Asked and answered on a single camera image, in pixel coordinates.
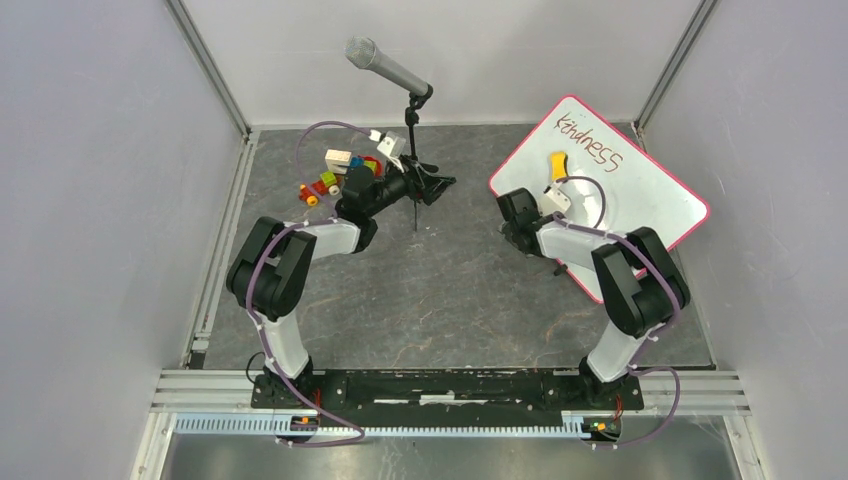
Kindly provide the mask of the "yellow bone-shaped eraser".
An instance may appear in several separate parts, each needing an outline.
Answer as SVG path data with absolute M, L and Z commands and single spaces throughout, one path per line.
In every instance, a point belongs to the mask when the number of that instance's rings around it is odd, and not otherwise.
M 550 178 L 552 182 L 562 180 L 568 176 L 568 155 L 564 151 L 556 151 L 548 156 L 550 166 Z

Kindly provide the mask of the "pink framed whiteboard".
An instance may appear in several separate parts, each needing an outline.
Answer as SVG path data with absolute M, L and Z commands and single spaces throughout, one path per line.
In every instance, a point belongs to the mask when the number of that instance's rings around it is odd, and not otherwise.
M 548 156 L 556 151 L 568 155 L 568 176 L 552 182 Z M 575 95 L 563 97 L 489 179 L 494 195 L 525 188 L 537 205 L 548 186 L 571 199 L 567 220 L 616 233 L 647 226 L 668 249 L 710 215 L 700 196 Z

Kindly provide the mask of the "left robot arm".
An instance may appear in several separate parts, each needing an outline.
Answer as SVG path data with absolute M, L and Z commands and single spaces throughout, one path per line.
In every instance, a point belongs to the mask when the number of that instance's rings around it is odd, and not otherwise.
M 404 198 L 431 205 L 456 182 L 435 165 L 401 163 L 381 176 L 365 166 L 350 170 L 329 219 L 286 224 L 260 218 L 229 268 L 226 288 L 251 318 L 264 372 L 290 407 L 306 405 L 316 389 L 296 314 L 312 263 L 364 251 L 378 231 L 377 214 Z

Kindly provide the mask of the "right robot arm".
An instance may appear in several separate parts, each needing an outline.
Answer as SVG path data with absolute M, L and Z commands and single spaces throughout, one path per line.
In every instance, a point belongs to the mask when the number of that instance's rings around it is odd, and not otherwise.
M 639 227 L 617 234 L 542 215 L 535 198 L 520 188 L 496 198 L 502 234 L 519 251 L 579 265 L 596 275 L 609 317 L 601 339 L 578 367 L 577 392 L 602 408 L 633 370 L 643 345 L 677 319 L 691 301 L 684 276 L 658 233 Z

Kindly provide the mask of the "black microphone tripod stand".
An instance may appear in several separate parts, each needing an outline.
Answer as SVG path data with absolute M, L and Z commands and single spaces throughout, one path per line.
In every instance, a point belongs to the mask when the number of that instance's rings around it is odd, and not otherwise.
M 408 164 L 412 164 L 413 162 L 422 163 L 419 159 L 418 154 L 417 154 L 415 127 L 420 121 L 419 110 L 426 104 L 426 102 L 432 97 L 432 95 L 429 98 L 418 97 L 418 96 L 414 96 L 412 94 L 409 95 L 409 105 L 405 109 L 405 123 L 406 123 L 407 129 L 408 129 L 408 140 L 409 140 L 409 145 L 410 145 L 410 153 L 401 155 L 401 159 L 404 160 L 405 163 L 408 163 Z M 388 171 L 388 173 L 385 174 L 386 188 L 387 188 L 387 191 L 389 192 L 389 197 L 393 201 L 395 201 L 394 200 L 395 173 L 396 173 L 396 170 L 390 169 Z M 425 205 L 423 202 L 413 202 L 413 210 L 414 210 L 413 230 L 414 231 L 417 230 L 417 225 L 418 225 L 417 209 L 418 209 L 419 204 Z

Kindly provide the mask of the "red toy boat with blocks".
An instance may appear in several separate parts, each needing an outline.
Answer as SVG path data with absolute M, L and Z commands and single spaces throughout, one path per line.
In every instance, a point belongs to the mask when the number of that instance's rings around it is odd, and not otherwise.
M 328 149 L 324 160 L 328 170 L 335 175 L 344 176 L 350 169 L 359 166 L 368 167 L 376 177 L 381 176 L 384 170 L 383 164 L 377 158 L 354 155 L 350 151 Z

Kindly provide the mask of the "colourful toy block car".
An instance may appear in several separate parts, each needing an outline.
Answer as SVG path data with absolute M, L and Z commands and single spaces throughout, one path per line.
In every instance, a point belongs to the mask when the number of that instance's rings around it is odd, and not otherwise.
M 337 196 L 341 193 L 340 180 L 340 175 L 326 171 L 309 186 L 301 184 L 298 198 L 308 206 L 315 206 L 320 203 L 323 197 Z

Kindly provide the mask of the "grey microphone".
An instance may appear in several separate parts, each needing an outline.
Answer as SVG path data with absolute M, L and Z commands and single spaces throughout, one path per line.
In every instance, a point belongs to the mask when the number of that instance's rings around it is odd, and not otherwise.
M 430 84 L 383 53 L 368 37 L 349 38 L 344 53 L 356 68 L 372 72 L 414 96 L 429 98 L 432 95 Z

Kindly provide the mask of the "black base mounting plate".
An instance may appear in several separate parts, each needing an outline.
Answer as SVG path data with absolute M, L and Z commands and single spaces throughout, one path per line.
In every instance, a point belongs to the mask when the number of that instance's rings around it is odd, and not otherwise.
M 380 427 L 548 427 L 564 412 L 618 413 L 645 403 L 637 378 L 590 396 L 576 369 L 326 369 L 300 399 L 264 370 L 252 381 L 255 409 L 291 410 L 299 425 Z

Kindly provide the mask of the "aluminium rail frame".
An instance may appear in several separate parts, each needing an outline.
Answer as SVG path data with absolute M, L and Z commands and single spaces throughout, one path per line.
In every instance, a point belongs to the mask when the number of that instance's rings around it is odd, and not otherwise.
M 534 406 L 527 400 L 460 403 L 444 395 L 424 401 L 379 400 L 375 404 L 344 401 L 347 412 L 322 400 L 324 413 L 304 407 L 259 408 L 255 387 L 229 371 L 166 370 L 151 410 L 176 417 L 178 433 L 272 435 L 350 439 L 363 431 L 377 437 L 581 438 L 592 426 L 610 424 L 612 408 Z M 651 373 L 626 390 L 625 418 L 663 420 L 748 416 L 750 405 L 733 372 Z

